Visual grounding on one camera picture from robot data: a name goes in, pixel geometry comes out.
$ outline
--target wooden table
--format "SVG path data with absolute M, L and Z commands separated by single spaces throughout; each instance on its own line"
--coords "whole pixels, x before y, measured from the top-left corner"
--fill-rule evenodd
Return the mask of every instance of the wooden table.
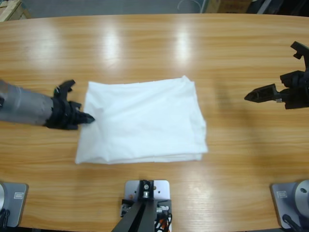
M 245 101 L 256 87 L 304 70 L 294 41 L 309 18 L 174 14 L 31 19 L 0 24 L 0 78 L 52 95 L 74 79 L 132 83 L 187 75 L 196 82 L 210 152 L 203 161 L 74 163 L 78 131 L 0 123 L 0 178 L 29 184 L 21 226 L 110 231 L 124 184 L 167 179 L 176 232 L 279 227 L 269 186 L 309 178 L 309 109 Z

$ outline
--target label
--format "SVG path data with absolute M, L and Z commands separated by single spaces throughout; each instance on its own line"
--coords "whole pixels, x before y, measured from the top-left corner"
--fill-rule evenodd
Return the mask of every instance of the label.
M 14 199 L 22 200 L 23 198 L 24 198 L 24 193 L 23 192 L 16 192 L 14 194 Z
M 286 194 L 286 191 L 277 191 L 278 198 L 287 198 L 288 195 Z

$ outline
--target gray metal base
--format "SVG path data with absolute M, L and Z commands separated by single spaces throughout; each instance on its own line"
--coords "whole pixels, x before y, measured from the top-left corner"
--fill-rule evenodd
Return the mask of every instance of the gray metal base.
M 8 226 L 16 227 L 22 217 L 28 185 L 15 183 L 1 183 L 1 185 L 4 189 L 3 208 L 10 211 Z
M 125 186 L 125 200 L 131 200 L 137 202 L 137 196 L 139 192 L 139 180 L 129 180 Z M 155 200 L 170 200 L 169 182 L 167 180 L 154 180 L 154 199 Z M 172 224 L 169 227 L 169 231 L 172 232 Z
M 282 216 L 284 214 L 289 215 L 292 220 L 300 226 L 299 216 L 295 210 L 295 188 L 297 185 L 297 182 L 293 182 L 274 184 L 271 186 L 271 191 L 277 210 L 278 221 L 279 224 L 285 229 L 289 229 L 290 226 L 282 220 Z

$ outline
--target floor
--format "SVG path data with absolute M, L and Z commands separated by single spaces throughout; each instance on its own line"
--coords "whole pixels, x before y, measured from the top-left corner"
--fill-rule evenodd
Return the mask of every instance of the floor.
M 199 13 L 204 0 L 23 0 L 34 18 Z

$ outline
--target white fabric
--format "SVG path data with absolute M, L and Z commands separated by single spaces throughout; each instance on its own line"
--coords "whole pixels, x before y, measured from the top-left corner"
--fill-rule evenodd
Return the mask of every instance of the white fabric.
M 89 82 L 76 163 L 201 160 L 206 122 L 194 82 L 182 78 L 134 84 Z

